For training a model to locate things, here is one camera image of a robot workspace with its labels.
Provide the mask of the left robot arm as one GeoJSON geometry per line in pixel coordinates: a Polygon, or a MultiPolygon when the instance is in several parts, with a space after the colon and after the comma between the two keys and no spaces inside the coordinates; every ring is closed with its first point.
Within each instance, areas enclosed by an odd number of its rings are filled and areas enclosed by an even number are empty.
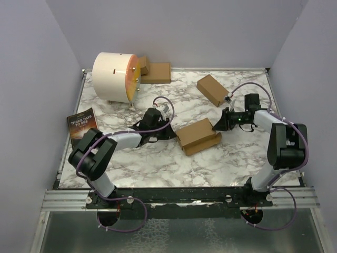
{"type": "Polygon", "coordinates": [[[166,116],[168,111],[167,105],[153,105],[140,121],[120,132],[103,134],[100,130],[91,128],[73,148],[68,162],[76,174],[97,192],[98,202],[103,207],[110,208],[116,203],[116,186],[106,173],[113,153],[175,138],[172,119],[166,116]]]}

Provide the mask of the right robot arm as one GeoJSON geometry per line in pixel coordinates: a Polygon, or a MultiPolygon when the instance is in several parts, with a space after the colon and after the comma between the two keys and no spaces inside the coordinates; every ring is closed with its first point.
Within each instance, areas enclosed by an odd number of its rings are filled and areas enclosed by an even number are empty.
{"type": "Polygon", "coordinates": [[[244,111],[235,112],[226,107],[222,110],[214,131],[231,131],[235,126],[249,124],[261,127],[270,134],[267,146],[267,163],[243,186],[242,200],[247,206],[254,206],[265,197],[281,176],[290,170],[297,170],[308,160],[307,128],[304,124],[287,123],[278,119],[260,105],[257,93],[244,96],[244,111]]]}

